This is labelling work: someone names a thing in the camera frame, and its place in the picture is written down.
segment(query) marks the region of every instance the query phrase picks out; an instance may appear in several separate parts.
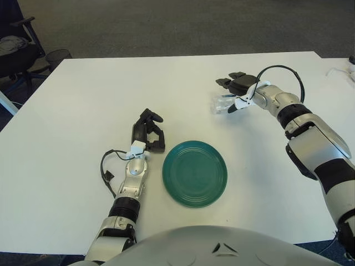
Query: chair armrest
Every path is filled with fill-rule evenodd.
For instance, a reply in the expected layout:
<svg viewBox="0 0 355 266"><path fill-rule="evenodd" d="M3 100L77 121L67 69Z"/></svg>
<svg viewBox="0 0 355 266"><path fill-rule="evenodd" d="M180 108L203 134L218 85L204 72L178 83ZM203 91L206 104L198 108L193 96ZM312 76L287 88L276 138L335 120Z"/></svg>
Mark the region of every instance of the chair armrest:
<svg viewBox="0 0 355 266"><path fill-rule="evenodd" d="M34 20L34 17L25 18L25 19L22 19L21 21L10 23L10 26L18 27L18 26L22 26L24 24L26 25L27 23L31 22L32 20Z"/></svg>
<svg viewBox="0 0 355 266"><path fill-rule="evenodd" d="M37 45L38 49L39 49L39 53L40 53L40 57L43 57L45 56L45 52L43 50L43 47L42 45L40 44L39 42L39 39L36 35L36 33L34 32L33 28L32 28L32 25L31 25L31 21L34 20L34 17L29 17L29 18L26 18L26 19L22 19L21 21L17 21L17 22L13 22L13 23L10 23L11 26L14 26L14 27L18 27L18 26L25 26L29 35L31 36L32 40L34 41L34 43Z"/></svg>

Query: gray cloth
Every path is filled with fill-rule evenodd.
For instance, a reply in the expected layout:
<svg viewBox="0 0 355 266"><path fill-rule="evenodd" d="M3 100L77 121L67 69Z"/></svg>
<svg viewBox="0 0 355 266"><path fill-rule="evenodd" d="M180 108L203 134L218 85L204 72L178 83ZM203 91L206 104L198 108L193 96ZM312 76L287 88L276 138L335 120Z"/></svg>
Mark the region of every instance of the gray cloth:
<svg viewBox="0 0 355 266"><path fill-rule="evenodd" d="M28 40L17 36L6 36L0 39L0 57L17 52L28 45Z"/></svg>

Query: gray carpet floor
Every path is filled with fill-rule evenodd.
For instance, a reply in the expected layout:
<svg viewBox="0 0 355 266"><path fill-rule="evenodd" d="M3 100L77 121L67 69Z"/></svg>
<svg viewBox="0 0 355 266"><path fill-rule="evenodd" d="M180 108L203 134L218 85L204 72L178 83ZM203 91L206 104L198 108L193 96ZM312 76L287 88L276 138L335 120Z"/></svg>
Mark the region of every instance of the gray carpet floor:
<svg viewBox="0 0 355 266"><path fill-rule="evenodd" d="M74 58L152 57L314 50L354 54L354 0L19 0L45 51ZM44 59L35 68L45 65ZM34 81L35 88L42 81ZM0 79L0 89L10 86ZM8 97L26 101L26 87ZM0 130L11 115L0 106ZM329 241L300 246L321 250ZM354 265L335 243L323 253ZM82 257L0 253L4 265L68 265Z"/></svg>

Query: robotic arm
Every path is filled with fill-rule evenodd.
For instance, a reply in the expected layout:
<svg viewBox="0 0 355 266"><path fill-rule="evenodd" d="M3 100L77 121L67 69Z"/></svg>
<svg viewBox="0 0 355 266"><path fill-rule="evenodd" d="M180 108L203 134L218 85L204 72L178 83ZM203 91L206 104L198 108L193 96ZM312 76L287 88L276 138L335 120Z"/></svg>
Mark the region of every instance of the robotic arm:
<svg viewBox="0 0 355 266"><path fill-rule="evenodd" d="M237 95L229 112L258 105L281 124L289 139L286 152L299 171L322 186L328 210L338 228L338 240L355 258L355 166L345 141L297 96L268 81L232 73L217 83Z"/></svg>

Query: table leg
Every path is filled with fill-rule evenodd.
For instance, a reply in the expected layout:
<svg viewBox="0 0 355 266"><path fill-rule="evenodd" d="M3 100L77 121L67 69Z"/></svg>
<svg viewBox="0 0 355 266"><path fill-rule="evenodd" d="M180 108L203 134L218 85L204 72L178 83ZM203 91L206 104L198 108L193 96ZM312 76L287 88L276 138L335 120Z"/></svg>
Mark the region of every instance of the table leg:
<svg viewBox="0 0 355 266"><path fill-rule="evenodd" d="M4 106L12 115L15 115L18 111L17 107L7 99L7 97L0 91L0 104Z"/></svg>

